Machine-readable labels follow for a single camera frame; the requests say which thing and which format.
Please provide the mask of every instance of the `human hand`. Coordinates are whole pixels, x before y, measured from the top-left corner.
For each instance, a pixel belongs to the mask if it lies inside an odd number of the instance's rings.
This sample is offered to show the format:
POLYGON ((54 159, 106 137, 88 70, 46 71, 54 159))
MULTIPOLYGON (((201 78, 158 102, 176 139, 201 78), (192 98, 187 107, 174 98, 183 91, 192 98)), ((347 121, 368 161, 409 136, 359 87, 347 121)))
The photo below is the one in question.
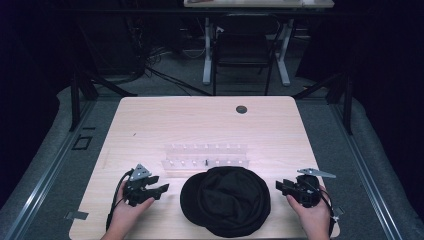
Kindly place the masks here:
MULTIPOLYGON (((320 189, 325 191, 325 188, 323 186, 320 186, 320 189)), ((328 196, 326 194, 323 195, 324 198, 328 201, 328 196)), ((305 208, 300 205, 293 196, 287 195, 286 197, 290 206, 299 216, 303 230, 308 236, 308 239, 328 240, 328 230, 330 227, 330 210, 328 209, 324 200, 321 199, 315 207, 305 208)))
POLYGON ((138 217, 155 201, 155 199, 151 197, 143 203, 137 204, 135 207, 128 205, 123 199, 125 183, 126 181, 122 182, 121 186, 119 186, 115 200, 117 205, 113 211, 113 217, 109 229, 102 237, 103 240, 124 239, 125 235, 127 235, 137 222, 138 217))

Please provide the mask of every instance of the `black hat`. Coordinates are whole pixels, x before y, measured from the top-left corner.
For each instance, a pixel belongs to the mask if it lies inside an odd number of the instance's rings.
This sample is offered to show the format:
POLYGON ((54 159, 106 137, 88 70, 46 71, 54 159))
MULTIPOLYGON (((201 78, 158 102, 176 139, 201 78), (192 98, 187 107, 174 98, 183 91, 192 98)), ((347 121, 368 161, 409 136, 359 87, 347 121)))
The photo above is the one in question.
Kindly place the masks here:
POLYGON ((220 237, 242 237, 258 230, 271 211, 268 187, 242 167, 215 167, 190 177, 180 196, 192 223, 220 237))

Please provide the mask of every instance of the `chair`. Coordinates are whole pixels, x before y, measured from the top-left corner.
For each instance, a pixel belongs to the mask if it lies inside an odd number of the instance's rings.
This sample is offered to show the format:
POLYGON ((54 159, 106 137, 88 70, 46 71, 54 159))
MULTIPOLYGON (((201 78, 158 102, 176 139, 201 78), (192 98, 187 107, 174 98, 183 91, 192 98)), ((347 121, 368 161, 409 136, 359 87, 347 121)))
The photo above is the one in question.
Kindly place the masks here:
POLYGON ((218 67, 268 68, 264 95, 268 95, 272 65, 282 24, 271 14, 227 14, 213 27, 212 84, 216 96, 218 67))

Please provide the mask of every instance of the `wooden table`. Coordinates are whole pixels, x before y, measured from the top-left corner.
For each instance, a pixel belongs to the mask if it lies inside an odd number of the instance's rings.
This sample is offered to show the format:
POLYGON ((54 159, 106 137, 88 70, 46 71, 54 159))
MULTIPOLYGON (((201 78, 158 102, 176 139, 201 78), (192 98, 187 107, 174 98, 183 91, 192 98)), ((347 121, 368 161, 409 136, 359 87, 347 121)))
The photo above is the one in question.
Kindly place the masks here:
MULTIPOLYGON (((168 192, 140 218, 129 239, 215 239, 183 215, 179 197, 197 171, 169 172, 161 163, 168 144, 241 144, 247 146, 248 169, 265 180, 271 213, 246 238, 305 237, 298 217, 275 181, 295 181, 301 168, 318 169, 295 101, 291 97, 139 97, 122 99, 79 207, 86 220, 75 219, 71 239, 99 239, 120 177, 138 163, 168 192), (236 111, 245 106, 244 114, 236 111)), ((340 232, 338 225, 333 235, 340 232)))
MULTIPOLYGON (((310 9, 325 9, 332 8, 334 2, 332 0, 212 0, 204 2, 190 3, 184 0, 184 6, 187 8, 236 8, 237 11, 242 11, 243 8, 310 8, 310 9)), ((282 44, 280 52, 277 53, 277 65, 280 72, 281 82, 283 86, 290 86, 290 79, 287 73, 287 68, 284 63, 284 57, 289 44, 292 32, 293 20, 284 24, 281 34, 282 44)), ((205 21, 205 67, 203 70, 203 84, 210 84, 212 71, 211 58, 211 43, 210 43, 210 25, 209 19, 205 21)))

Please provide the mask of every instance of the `black curtain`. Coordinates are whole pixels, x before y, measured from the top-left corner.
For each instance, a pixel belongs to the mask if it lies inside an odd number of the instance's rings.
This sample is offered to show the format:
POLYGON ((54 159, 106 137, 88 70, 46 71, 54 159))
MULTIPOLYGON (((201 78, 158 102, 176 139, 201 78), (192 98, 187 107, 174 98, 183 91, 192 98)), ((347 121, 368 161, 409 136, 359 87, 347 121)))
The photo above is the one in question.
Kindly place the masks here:
POLYGON ((371 27, 365 35, 368 48, 359 53, 361 60, 351 76, 353 95, 364 106, 411 205, 424 219, 424 193, 417 189, 424 182, 424 2, 335 2, 340 10, 357 8, 377 13, 377 18, 322 22, 297 76, 319 82, 345 70, 347 59, 358 56, 354 46, 364 37, 362 31, 371 27))
POLYGON ((62 61, 36 1, 0 3, 0 204, 4 205, 37 153, 69 85, 62 61))

